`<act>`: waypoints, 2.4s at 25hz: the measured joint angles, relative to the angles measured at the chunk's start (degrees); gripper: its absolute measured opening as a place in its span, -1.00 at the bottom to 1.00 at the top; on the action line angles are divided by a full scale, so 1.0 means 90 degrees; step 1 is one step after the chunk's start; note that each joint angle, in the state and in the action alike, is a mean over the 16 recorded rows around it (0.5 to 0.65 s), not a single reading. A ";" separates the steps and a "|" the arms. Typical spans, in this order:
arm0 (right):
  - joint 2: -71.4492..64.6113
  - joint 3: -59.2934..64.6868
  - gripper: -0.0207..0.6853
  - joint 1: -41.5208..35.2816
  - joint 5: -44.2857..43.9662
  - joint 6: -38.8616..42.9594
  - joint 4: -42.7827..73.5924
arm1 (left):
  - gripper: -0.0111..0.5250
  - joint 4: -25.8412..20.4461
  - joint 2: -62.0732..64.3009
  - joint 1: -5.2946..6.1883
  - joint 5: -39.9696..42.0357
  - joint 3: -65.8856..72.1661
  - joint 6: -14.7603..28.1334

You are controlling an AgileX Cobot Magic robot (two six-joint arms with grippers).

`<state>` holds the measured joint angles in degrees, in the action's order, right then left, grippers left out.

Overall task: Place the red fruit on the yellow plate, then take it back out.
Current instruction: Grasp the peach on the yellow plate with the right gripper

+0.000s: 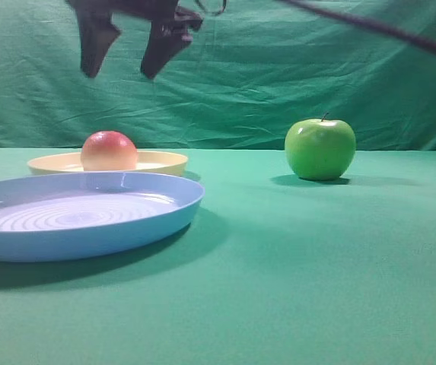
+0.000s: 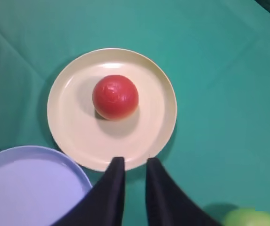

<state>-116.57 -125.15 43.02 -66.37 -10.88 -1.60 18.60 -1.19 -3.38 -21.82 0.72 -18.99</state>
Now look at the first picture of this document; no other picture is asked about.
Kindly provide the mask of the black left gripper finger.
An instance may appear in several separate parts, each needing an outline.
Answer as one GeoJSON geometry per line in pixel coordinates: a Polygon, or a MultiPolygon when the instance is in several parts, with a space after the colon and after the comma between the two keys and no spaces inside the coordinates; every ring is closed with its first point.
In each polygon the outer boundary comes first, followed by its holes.
{"type": "Polygon", "coordinates": [[[79,29],[82,72],[95,78],[121,31],[112,22],[109,1],[67,1],[74,11],[79,29]]]}

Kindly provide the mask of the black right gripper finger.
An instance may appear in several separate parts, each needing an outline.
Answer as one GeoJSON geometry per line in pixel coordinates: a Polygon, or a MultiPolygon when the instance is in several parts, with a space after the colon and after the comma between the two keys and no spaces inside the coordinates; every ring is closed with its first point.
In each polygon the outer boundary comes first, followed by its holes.
{"type": "Polygon", "coordinates": [[[199,31],[203,18],[199,13],[178,5],[178,1],[153,1],[149,19],[151,31],[140,71],[151,80],[193,42],[189,30],[199,31]]]}

